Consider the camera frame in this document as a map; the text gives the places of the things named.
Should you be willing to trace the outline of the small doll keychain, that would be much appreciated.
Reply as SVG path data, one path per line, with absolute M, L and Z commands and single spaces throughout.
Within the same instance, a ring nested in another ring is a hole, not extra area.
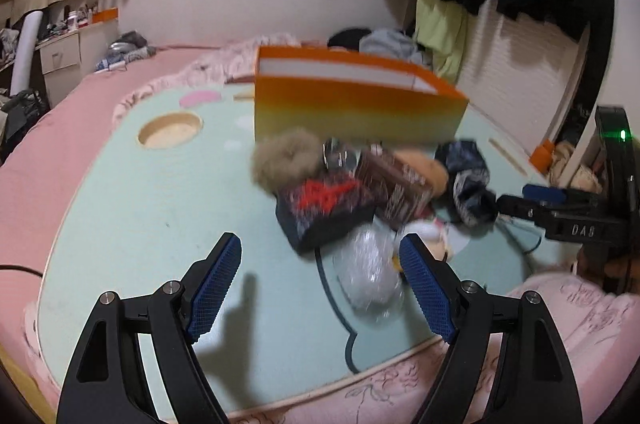
M 454 247 L 449 241 L 451 225 L 438 218 L 428 221 L 420 219 L 407 226 L 407 230 L 418 235 L 439 262 L 450 262 L 454 258 Z

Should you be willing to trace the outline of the clear plastic packet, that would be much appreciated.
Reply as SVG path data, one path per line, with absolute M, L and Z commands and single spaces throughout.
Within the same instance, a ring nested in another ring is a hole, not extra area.
M 386 318 L 404 303 L 394 265 L 394 235 L 378 224 L 363 224 L 334 245 L 334 273 L 356 313 Z

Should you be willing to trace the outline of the black lace cloth bundle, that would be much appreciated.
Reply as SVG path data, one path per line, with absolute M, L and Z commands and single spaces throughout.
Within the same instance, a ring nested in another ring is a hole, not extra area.
M 497 197 L 488 188 L 490 172 L 476 141 L 457 139 L 440 144 L 435 159 L 448 173 L 444 198 L 459 221 L 466 227 L 495 222 Z

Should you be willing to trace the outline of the brown card box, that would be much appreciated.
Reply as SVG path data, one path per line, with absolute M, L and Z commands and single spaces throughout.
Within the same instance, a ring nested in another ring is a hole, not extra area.
M 425 177 L 378 145 L 361 150 L 355 176 L 372 192 L 376 216 L 394 230 L 418 217 L 433 198 Z

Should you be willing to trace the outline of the brown plush bear toy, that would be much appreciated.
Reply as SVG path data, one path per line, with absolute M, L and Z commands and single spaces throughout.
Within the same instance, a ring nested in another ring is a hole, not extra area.
M 440 198 L 447 190 L 449 174 L 446 167 L 419 149 L 405 148 L 394 151 L 394 156 L 415 170 L 432 187 L 433 198 Z

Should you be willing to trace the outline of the black pouch red print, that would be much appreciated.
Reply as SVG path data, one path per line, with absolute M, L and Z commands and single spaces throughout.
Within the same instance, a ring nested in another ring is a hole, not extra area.
M 372 222 L 377 207 L 378 199 L 360 179 L 333 171 L 281 189 L 276 216 L 292 249 L 304 254 Z

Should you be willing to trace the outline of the tan fluffy scrunchie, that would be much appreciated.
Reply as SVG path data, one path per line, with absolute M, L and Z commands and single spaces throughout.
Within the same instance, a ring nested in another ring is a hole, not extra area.
M 250 158 L 254 185 L 275 195 L 316 176 L 322 166 L 323 144 L 306 129 L 296 127 L 258 141 Z

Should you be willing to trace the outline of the silver metal funnel cup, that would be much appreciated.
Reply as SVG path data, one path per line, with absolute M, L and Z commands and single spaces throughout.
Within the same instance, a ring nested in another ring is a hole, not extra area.
M 360 151 L 335 137 L 322 145 L 322 161 L 328 171 L 354 173 L 359 164 Z

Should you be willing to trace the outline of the orange cardboard box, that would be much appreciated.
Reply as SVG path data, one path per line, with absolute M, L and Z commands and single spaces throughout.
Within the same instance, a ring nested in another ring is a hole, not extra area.
M 302 127 L 322 139 L 409 146 L 454 138 L 467 99 L 419 65 L 311 46 L 262 46 L 257 141 Z

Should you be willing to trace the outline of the orange bottle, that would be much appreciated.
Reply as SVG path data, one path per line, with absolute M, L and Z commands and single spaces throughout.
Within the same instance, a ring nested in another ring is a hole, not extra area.
M 554 148 L 555 144 L 545 139 L 529 157 L 529 163 L 542 175 L 547 174 L 552 166 Z

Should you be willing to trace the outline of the white shelf unit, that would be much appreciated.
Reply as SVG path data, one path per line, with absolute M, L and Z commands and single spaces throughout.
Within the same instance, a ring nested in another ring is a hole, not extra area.
M 582 69 L 556 135 L 575 144 L 558 178 L 561 186 L 594 154 L 597 106 L 623 107 L 631 134 L 639 136 L 639 0 L 602 0 L 594 10 Z

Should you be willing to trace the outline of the yellow-green hanging cloth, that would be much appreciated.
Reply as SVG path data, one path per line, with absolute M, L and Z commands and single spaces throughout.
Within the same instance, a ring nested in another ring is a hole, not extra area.
M 433 72 L 456 84 L 462 66 L 469 13 L 456 2 L 416 0 L 414 40 L 432 53 Z

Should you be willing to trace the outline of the pink floral duvet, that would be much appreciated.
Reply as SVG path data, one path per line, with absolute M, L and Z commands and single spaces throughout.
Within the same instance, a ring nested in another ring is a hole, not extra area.
M 302 45 L 303 42 L 292 34 L 275 33 L 254 36 L 208 51 L 179 71 L 149 80 L 126 95 L 114 108 L 112 128 L 116 129 L 137 104 L 160 92 L 173 88 L 225 85 L 236 79 L 253 77 L 260 47 Z

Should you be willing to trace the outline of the grey clothes pile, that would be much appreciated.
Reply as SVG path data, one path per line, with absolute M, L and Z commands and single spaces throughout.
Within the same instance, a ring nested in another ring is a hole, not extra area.
M 424 51 L 409 36 L 390 29 L 373 30 L 359 41 L 360 53 L 425 66 Z

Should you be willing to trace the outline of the striped clothes on bed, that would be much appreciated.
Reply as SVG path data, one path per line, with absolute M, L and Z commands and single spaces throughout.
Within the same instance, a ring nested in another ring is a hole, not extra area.
M 137 31 L 128 31 L 109 47 L 103 58 L 96 64 L 96 72 L 112 70 L 117 66 L 127 66 L 129 62 L 153 57 L 157 48 L 148 43 Z

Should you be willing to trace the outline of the black clothes pile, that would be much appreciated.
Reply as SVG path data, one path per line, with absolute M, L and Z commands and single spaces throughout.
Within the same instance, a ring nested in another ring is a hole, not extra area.
M 326 42 L 327 47 L 341 48 L 342 50 L 359 52 L 360 41 L 366 36 L 370 36 L 372 30 L 369 28 L 348 28 L 333 34 Z

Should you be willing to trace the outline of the white bedside cabinet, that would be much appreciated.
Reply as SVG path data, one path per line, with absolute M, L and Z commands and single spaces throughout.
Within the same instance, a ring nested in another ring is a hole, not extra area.
M 51 107 L 77 88 L 119 37 L 118 19 L 99 22 L 38 45 L 44 85 Z

